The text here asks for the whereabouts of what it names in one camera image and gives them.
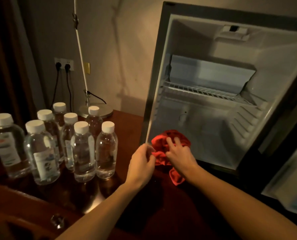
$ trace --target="wire rack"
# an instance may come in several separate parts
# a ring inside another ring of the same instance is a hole
[[[256,106],[255,104],[252,104],[251,102],[247,101],[245,98],[241,97],[241,95],[232,95],[229,93],[224,93],[224,92],[220,92],[209,88],[203,88],[203,87],[189,87],[189,86],[184,86],[180,84],[175,84],[169,81],[164,81],[163,85],[166,88],[178,90],[181,92],[187,92],[195,95],[198,94],[201,96],[210,96],[218,99],[224,99],[232,102]]]

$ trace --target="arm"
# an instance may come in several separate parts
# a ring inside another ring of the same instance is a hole
[[[132,156],[126,182],[57,239],[106,239],[126,206],[151,179],[155,168],[152,151],[154,149],[151,146],[141,145]]]
[[[198,166],[190,149],[167,138],[166,156],[174,168],[196,186],[221,212],[242,239],[297,239],[297,226],[267,205]]]

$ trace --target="curtain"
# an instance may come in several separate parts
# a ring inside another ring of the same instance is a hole
[[[36,118],[10,0],[0,0],[0,113],[10,113],[23,129]]]

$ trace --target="wooden desk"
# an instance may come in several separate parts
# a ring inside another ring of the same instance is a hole
[[[86,184],[77,183],[62,164],[56,182],[37,186],[32,176],[10,180],[0,173],[1,228],[10,231],[5,222],[12,222],[34,232],[36,239],[55,238],[63,230],[50,223],[52,215],[63,216],[70,226],[125,181],[129,161],[139,146],[143,117],[114,111],[107,120],[115,123],[119,139],[115,175],[109,180],[95,177]],[[110,239],[238,239],[198,190],[187,182],[174,186],[169,170],[168,166],[156,167],[151,181],[122,214]]]

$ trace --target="hand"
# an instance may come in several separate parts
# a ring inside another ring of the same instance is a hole
[[[188,180],[187,177],[199,168],[190,148],[188,146],[183,147],[178,137],[174,138],[175,145],[170,137],[167,137],[166,141],[170,147],[170,151],[166,152],[167,158],[176,171]]]
[[[155,169],[156,158],[152,155],[154,151],[151,145],[143,144],[134,152],[130,160],[126,184],[131,184],[140,190],[149,182]]]

